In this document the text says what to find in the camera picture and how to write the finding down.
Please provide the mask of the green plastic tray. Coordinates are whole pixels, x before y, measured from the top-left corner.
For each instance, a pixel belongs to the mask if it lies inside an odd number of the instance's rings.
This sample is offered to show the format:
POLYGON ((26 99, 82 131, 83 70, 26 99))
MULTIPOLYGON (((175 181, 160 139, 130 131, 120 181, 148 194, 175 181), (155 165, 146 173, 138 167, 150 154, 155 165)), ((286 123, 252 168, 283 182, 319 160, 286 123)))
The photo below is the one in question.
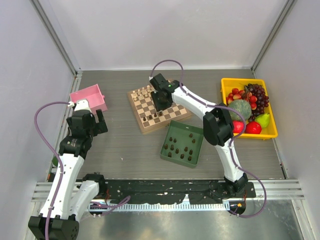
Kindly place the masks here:
POLYGON ((202 128, 172 120, 160 150, 160 158, 181 166, 195 168, 198 165, 203 139, 202 128))

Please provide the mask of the green melon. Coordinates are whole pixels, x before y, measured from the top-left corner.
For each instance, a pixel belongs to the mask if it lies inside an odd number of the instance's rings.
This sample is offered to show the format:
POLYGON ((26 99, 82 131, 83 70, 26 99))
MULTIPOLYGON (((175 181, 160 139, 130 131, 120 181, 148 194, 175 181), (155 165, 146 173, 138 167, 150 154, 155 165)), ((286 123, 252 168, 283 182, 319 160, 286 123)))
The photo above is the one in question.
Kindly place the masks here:
MULTIPOLYGON (((247 121, 252 114, 252 109, 250 104, 247 101, 242 99, 234 100, 228 105, 228 107, 240 113, 243 116, 245 121, 247 121)), ((229 113, 233 121, 242 121, 242 118, 238 114, 234 113, 231 110, 229 111, 229 113)))

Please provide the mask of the green pear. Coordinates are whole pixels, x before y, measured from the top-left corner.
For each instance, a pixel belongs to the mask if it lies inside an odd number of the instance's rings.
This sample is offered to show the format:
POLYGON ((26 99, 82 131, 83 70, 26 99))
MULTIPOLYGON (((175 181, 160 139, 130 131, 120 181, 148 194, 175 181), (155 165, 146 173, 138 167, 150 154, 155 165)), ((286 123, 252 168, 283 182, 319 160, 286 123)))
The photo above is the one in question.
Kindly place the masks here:
POLYGON ((264 114, 257 116, 255 118, 255 122, 260 124, 260 126, 264 129, 264 128, 268 127, 268 125, 270 124, 270 119, 271 119, 270 114, 264 113, 264 114))

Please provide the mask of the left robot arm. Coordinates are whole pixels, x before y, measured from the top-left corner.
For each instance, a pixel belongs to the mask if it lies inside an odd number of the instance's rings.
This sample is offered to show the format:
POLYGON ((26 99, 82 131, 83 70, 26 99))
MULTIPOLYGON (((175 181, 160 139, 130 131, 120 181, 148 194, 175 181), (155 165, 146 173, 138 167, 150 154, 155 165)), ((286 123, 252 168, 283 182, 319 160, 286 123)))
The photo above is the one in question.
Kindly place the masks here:
POLYGON ((99 173, 85 175, 79 190, 73 193, 93 138, 108 131, 102 111, 98 109, 93 115, 87 109, 76 110, 67 123, 70 135, 60 142, 59 171, 39 215, 28 221, 28 228, 37 240, 75 240, 90 202, 107 193, 105 178, 99 173))

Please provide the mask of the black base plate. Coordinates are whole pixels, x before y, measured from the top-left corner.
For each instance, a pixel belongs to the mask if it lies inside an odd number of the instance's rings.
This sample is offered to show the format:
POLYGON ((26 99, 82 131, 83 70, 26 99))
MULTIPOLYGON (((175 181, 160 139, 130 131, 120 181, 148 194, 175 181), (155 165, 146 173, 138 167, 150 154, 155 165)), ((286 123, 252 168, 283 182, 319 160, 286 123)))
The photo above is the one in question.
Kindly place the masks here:
POLYGON ((188 197, 192 205, 219 204, 228 199, 255 198, 252 182, 239 192, 232 191, 223 180, 124 180, 109 179, 100 196, 118 204, 129 196, 129 204, 181 204, 188 197))

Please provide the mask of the yellow fruit bin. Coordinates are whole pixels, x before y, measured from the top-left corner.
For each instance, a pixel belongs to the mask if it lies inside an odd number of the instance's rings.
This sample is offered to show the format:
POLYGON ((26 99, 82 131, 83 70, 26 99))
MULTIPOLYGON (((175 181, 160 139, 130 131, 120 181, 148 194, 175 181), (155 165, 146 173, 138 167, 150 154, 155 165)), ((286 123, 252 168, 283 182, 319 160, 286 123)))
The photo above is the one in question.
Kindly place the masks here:
POLYGON ((242 138, 269 140, 278 136, 270 97, 262 79, 222 78, 221 93, 223 102, 246 120, 242 138))

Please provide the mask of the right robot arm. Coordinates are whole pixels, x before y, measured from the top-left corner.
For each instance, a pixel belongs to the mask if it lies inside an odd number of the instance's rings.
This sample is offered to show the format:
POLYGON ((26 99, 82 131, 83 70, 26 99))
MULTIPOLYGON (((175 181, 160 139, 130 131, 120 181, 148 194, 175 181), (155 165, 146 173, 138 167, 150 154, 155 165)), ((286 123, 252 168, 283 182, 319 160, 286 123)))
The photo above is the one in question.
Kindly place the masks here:
POLYGON ((215 147, 220 157, 226 191, 232 197, 244 192, 248 177, 240 165, 234 145, 234 126, 227 106, 207 101, 177 80, 166 80, 162 74, 149 77, 154 90, 151 92, 157 112, 178 104, 191 111, 202 120, 203 136, 215 147))

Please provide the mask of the red cherries cluster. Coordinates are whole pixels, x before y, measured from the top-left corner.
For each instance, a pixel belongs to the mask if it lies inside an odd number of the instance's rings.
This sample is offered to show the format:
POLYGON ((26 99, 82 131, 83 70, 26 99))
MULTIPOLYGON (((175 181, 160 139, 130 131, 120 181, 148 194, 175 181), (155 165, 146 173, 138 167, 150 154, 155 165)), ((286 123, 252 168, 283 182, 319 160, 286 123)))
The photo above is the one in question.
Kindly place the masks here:
POLYGON ((226 97, 226 103, 229 105, 231 102, 235 100, 245 100, 250 104, 252 110, 257 109, 257 97, 253 95, 251 91, 238 88, 233 88, 231 92, 226 97))

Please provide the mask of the wooden chessboard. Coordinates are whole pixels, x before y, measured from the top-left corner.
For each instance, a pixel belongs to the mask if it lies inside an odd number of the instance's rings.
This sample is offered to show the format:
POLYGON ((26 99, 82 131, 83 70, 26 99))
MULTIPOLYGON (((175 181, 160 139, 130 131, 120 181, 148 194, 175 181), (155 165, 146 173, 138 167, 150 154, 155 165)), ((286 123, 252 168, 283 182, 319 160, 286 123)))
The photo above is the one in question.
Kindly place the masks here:
POLYGON ((178 121, 190 117, 192 113, 180 104, 173 103, 171 107, 156 111, 151 93, 154 87, 148 84, 127 92, 129 103, 142 133, 165 127, 172 120, 178 121))

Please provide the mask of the red pink apple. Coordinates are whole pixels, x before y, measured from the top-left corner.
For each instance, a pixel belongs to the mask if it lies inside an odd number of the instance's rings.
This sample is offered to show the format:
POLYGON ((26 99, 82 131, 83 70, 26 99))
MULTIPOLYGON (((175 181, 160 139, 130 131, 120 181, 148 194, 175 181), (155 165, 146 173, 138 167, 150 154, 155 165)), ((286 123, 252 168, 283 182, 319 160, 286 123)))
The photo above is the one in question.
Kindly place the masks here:
POLYGON ((245 124, 243 121, 234 120, 232 122, 232 124, 233 124, 233 131, 232 132, 236 133, 236 134, 241 133, 245 127, 245 124))

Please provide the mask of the purple grape bunch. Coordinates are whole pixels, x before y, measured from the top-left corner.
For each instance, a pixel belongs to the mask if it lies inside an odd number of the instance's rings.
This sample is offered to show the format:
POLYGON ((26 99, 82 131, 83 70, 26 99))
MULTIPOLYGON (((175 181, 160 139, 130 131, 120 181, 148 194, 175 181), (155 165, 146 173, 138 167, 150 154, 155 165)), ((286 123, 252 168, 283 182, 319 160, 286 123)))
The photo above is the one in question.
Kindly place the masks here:
POLYGON ((249 83, 248 85, 244 86, 242 99, 249 102, 251 107, 249 121, 253 121, 259 115, 263 115, 270 102, 263 86, 253 83, 249 83))

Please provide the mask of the light chess pieces row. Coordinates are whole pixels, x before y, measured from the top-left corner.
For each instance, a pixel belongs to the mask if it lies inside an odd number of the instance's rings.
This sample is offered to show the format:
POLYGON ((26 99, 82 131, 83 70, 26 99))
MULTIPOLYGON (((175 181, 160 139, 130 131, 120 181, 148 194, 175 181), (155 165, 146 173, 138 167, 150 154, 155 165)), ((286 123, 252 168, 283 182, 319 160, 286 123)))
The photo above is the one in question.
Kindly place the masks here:
POLYGON ((154 88, 151 85, 146 85, 144 87, 140 87, 138 89, 132 90, 129 92, 129 96, 134 100, 143 100, 147 98, 151 98, 151 92, 154 91, 154 88))

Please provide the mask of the aluminium frame rail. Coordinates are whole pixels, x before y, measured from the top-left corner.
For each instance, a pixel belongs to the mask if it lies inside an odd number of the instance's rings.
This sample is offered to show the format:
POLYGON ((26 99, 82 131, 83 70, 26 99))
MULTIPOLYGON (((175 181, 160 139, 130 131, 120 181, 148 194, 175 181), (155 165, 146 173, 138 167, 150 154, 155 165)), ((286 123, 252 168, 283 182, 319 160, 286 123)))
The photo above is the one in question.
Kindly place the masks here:
POLYGON ((299 182, 292 179, 250 180, 234 195, 222 180, 109 179, 106 185, 106 192, 95 197, 86 210, 96 218, 112 206, 115 212, 233 211, 250 215, 264 202, 305 198, 299 182))

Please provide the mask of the pink plastic box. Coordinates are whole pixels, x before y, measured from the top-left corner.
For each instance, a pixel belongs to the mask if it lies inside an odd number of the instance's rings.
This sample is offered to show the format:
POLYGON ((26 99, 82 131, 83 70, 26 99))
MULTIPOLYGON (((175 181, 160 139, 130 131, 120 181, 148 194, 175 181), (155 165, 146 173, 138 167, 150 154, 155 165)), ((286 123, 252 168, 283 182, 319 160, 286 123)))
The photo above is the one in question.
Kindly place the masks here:
POLYGON ((89 108, 94 114, 96 113, 96 110, 101 110, 102 112, 108 110, 105 103, 105 96, 102 94, 98 84, 72 92, 69 96, 70 100, 74 103, 86 99, 88 101, 89 108))

